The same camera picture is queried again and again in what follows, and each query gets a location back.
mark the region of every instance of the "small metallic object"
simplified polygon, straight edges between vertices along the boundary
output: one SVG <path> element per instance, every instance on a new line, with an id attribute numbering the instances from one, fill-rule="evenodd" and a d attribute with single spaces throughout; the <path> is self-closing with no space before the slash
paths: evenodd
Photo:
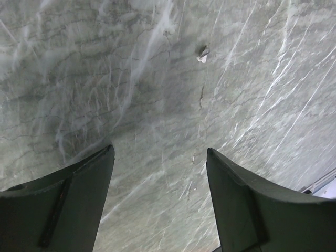
<path id="1" fill-rule="evenodd" d="M 197 57 L 197 60 L 202 63 L 206 63 L 207 55 L 210 53 L 210 48 L 208 46 L 204 46 L 199 53 L 200 54 Z"/>
<path id="2" fill-rule="evenodd" d="M 336 251 L 336 200 L 274 184 L 214 149 L 206 166 L 216 252 Z"/>
<path id="3" fill-rule="evenodd" d="M 91 252 L 114 165 L 112 145 L 0 192 L 0 251 Z"/>

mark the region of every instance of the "stone surface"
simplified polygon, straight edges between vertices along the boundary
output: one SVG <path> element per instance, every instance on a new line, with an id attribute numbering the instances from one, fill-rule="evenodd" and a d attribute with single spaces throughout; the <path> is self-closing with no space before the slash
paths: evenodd
<path id="1" fill-rule="evenodd" d="M 207 147 L 295 190 L 336 166 L 335 8 L 2 1 L 0 190 L 110 140 L 116 162 L 94 250 L 214 250 Z"/>

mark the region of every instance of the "black plastic part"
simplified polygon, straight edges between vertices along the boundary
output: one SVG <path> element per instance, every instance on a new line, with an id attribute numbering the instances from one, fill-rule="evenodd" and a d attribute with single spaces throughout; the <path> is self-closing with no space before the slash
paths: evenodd
<path id="1" fill-rule="evenodd" d="M 336 251 L 335 200 L 274 184 L 214 149 L 206 165 L 223 252 Z"/>
<path id="2" fill-rule="evenodd" d="M 92 251 L 114 165 L 111 145 L 0 192 L 0 251 Z"/>

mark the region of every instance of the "gray marble surface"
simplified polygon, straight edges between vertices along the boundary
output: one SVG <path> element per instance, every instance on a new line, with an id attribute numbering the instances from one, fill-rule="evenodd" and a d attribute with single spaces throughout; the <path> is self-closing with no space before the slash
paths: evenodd
<path id="1" fill-rule="evenodd" d="M 208 147 L 295 190 L 335 168 L 335 26 L 335 0 L 2 0 L 0 190 L 109 140 L 94 251 L 212 251 Z"/>

